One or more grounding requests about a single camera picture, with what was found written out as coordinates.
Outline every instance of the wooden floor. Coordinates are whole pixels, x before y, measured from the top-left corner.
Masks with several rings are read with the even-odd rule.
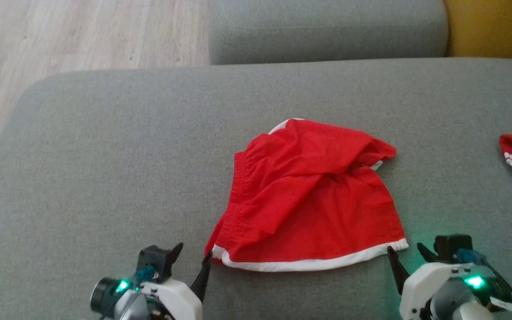
[[[208,64],[208,0],[0,0],[0,132],[61,72]]]

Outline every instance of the mustard yellow fabric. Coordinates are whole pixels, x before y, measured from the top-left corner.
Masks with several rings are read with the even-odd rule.
[[[449,56],[512,58],[512,0],[444,0]]]

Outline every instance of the green led light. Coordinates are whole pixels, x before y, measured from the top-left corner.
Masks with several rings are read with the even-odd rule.
[[[485,282],[483,281],[483,278],[481,278],[480,276],[475,276],[465,279],[465,283],[473,286],[475,289],[479,289]]]
[[[120,281],[120,284],[118,285],[118,291],[122,291],[126,289],[130,284],[124,280]]]

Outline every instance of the gray cushion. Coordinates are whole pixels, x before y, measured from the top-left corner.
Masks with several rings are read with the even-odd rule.
[[[233,155],[289,117],[398,149],[378,172],[417,242],[469,233],[512,284],[512,60],[396,59],[70,73],[18,102],[0,139],[0,319],[95,319],[104,276],[185,243],[191,283],[228,202]],[[208,319],[398,318],[388,257],[325,272],[215,266]]]
[[[442,0],[215,0],[212,64],[445,54]]]

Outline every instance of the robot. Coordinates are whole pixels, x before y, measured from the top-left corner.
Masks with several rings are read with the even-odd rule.
[[[152,245],[140,251],[132,277],[98,282],[90,299],[92,311],[101,314],[100,320],[202,320],[212,257],[203,259],[189,287],[171,278],[181,249],[183,243],[171,250]],[[437,254],[421,243],[418,250],[427,263],[409,275],[398,253],[388,247],[403,320],[492,320],[494,312],[512,312],[511,286],[473,250],[470,236],[437,236]],[[479,266],[491,276],[476,272]]]

